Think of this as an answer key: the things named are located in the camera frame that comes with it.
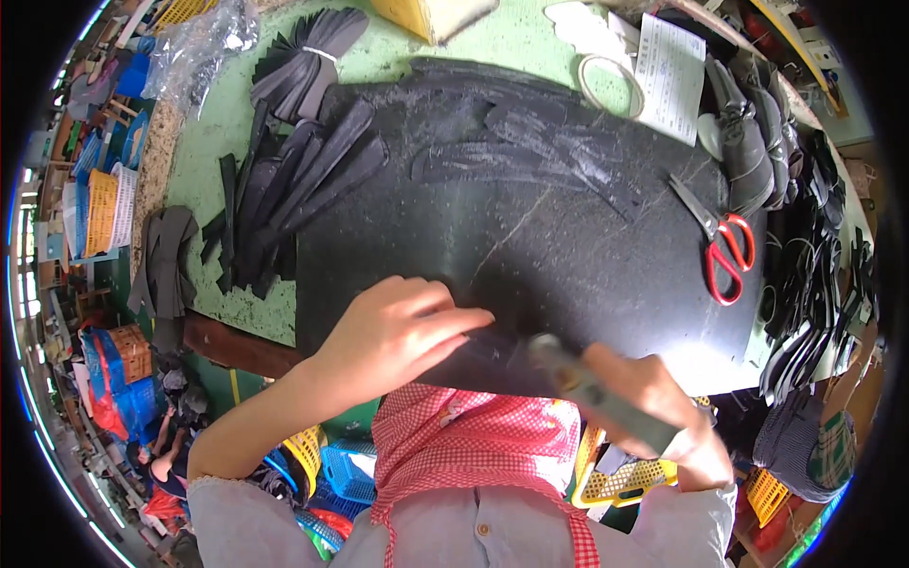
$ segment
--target white plastic basket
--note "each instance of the white plastic basket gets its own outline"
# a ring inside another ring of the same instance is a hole
[[[133,201],[135,199],[135,186],[139,174],[135,170],[124,167],[119,162],[114,164],[111,175],[117,178],[116,209],[114,212],[114,227],[111,230],[111,242],[107,250],[130,244],[133,232]]]

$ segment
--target red scissor handle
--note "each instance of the red scissor handle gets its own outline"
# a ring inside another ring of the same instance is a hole
[[[742,229],[744,248],[745,252],[748,254],[747,262],[742,257],[742,251],[738,247],[738,242],[735,241],[735,235],[732,232],[732,228],[727,223],[736,224]],[[748,226],[748,222],[737,214],[729,213],[719,222],[717,230],[723,234],[723,237],[726,239],[726,243],[729,245],[729,250],[733,254],[735,263],[739,265],[742,272],[751,270],[751,267],[754,266],[754,235],[751,232],[751,227]]]
[[[742,258],[742,253],[738,252],[738,248],[734,248],[738,253],[738,259]],[[707,271],[707,288],[710,290],[710,295],[720,303],[720,305],[732,305],[739,299],[739,296],[742,295],[742,277],[739,276],[738,271],[735,270],[735,267],[729,259],[725,257],[720,247],[716,244],[716,241],[712,241],[707,245],[707,248],[704,249],[704,256],[706,257],[706,268]],[[730,295],[722,295],[720,291],[716,288],[716,278],[714,276],[714,262],[720,264],[723,267],[723,270],[729,274],[729,277],[733,279],[733,289]]]

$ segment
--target cutting tool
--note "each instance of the cutting tool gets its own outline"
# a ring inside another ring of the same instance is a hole
[[[685,187],[682,180],[676,177],[675,174],[669,174],[669,185],[675,190],[678,196],[682,198],[682,202],[688,207],[688,210],[691,211],[691,214],[694,215],[694,218],[697,219],[701,228],[704,229],[704,233],[707,235],[707,247],[704,249],[704,256],[707,261],[705,277],[707,280],[707,288],[710,290],[710,295],[713,296],[720,305],[735,304],[742,295],[742,276],[739,275],[735,270],[735,266],[729,262],[729,259],[726,258],[720,250],[715,237],[717,233],[723,235],[726,239],[726,243],[729,245],[730,252],[733,254],[735,263],[742,269],[742,272],[748,272],[751,270],[752,266],[754,266],[754,235],[751,232],[751,227],[748,225],[747,221],[737,214],[729,213],[724,215],[723,219],[717,219],[714,214],[710,213],[706,207],[701,205],[701,202],[697,200],[697,197],[694,197],[691,190]],[[748,255],[747,260],[742,256],[742,251],[739,249],[738,242],[735,240],[735,235],[732,232],[730,224],[735,224],[742,229],[742,235],[745,241],[745,251]],[[714,264],[722,266],[723,270],[726,271],[733,280],[733,289],[729,295],[721,293],[716,287]]]
[[[560,398],[608,417],[629,434],[663,455],[681,429],[663,422],[610,391],[580,359],[568,353],[552,334],[539,334],[527,350],[531,361],[549,375]]]

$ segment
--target cardboard box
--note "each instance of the cardboard box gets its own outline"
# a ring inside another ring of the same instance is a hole
[[[371,0],[382,17],[414,32],[431,45],[450,39],[499,7],[499,0]]]

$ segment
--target red checkered apron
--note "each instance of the red checkered apron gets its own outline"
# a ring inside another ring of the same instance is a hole
[[[408,384],[390,393],[373,421],[373,525],[388,528],[385,567],[392,568],[392,505],[447,487],[509,485],[553,500],[568,516],[574,566],[599,566],[584,511],[563,501],[581,432],[574,404],[551,398],[473,393]]]

